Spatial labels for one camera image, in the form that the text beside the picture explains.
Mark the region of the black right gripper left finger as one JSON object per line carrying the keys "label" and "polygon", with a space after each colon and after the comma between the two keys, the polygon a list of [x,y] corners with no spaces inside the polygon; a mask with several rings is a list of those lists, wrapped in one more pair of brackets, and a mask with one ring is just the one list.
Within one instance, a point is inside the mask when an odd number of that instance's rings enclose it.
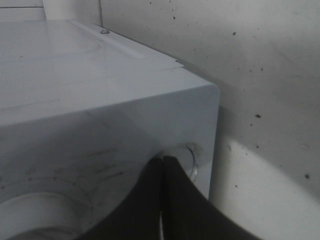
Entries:
{"label": "black right gripper left finger", "polygon": [[154,157],[127,197],[83,234],[85,240],[159,240],[163,162]]}

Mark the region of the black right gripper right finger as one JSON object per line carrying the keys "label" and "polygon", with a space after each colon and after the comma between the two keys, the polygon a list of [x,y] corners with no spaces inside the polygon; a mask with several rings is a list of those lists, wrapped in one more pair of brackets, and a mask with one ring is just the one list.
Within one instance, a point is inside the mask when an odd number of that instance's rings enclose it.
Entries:
{"label": "black right gripper right finger", "polygon": [[163,157],[162,229],[166,240],[256,240],[215,208],[177,158]]}

